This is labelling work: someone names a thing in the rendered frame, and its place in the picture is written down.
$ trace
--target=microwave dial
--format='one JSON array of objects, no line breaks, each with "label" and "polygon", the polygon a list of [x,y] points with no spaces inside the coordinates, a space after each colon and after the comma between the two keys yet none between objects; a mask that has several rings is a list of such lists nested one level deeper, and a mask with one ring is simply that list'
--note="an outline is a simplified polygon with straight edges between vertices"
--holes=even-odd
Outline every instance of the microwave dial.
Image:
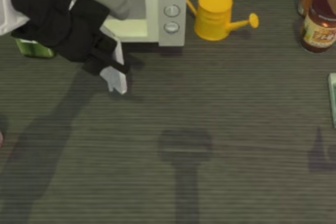
[{"label": "microwave dial", "polygon": [[180,26],[178,25],[178,23],[175,22],[169,22],[164,25],[164,30],[169,34],[175,34],[179,31],[179,29]]},{"label": "microwave dial", "polygon": [[181,10],[177,5],[171,5],[171,6],[167,6],[164,9],[164,13],[169,18],[174,18],[174,17],[177,17],[181,13]]}]

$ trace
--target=watering can handle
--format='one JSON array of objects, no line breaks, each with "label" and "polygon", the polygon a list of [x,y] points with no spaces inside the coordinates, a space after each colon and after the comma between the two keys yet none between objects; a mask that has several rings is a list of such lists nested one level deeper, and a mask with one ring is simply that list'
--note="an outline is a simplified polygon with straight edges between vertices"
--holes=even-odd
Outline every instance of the watering can handle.
[{"label": "watering can handle", "polygon": [[197,14],[196,8],[193,6],[193,4],[190,2],[190,0],[187,0],[187,6],[190,8],[192,13],[196,16],[196,14]]}]

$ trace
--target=microwave window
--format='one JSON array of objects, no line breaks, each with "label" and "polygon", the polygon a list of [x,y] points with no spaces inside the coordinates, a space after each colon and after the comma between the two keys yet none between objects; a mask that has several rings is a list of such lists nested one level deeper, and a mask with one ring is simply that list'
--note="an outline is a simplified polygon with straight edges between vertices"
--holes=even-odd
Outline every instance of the microwave window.
[{"label": "microwave window", "polygon": [[146,0],[128,1],[131,8],[128,18],[118,20],[109,16],[107,26],[117,37],[146,37],[148,35]]}]

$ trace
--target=bottle label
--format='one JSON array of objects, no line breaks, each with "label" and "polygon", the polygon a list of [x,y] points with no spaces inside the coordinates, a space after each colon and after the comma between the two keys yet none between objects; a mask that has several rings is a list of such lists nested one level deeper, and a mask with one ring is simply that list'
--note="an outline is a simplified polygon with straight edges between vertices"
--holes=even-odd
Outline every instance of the bottle label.
[{"label": "bottle label", "polygon": [[327,48],[336,40],[336,27],[323,27],[314,23],[307,15],[304,21],[303,40],[317,48]]}]

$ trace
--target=yellow watering can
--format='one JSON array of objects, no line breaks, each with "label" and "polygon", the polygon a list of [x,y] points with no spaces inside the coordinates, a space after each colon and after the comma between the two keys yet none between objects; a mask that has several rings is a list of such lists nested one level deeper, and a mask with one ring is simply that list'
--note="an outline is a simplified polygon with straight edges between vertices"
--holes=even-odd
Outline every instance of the yellow watering can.
[{"label": "yellow watering can", "polygon": [[255,13],[251,13],[248,20],[231,23],[233,0],[198,0],[197,10],[189,0],[187,5],[196,16],[194,29],[202,39],[219,41],[240,27],[248,24],[253,28],[259,26]]}]

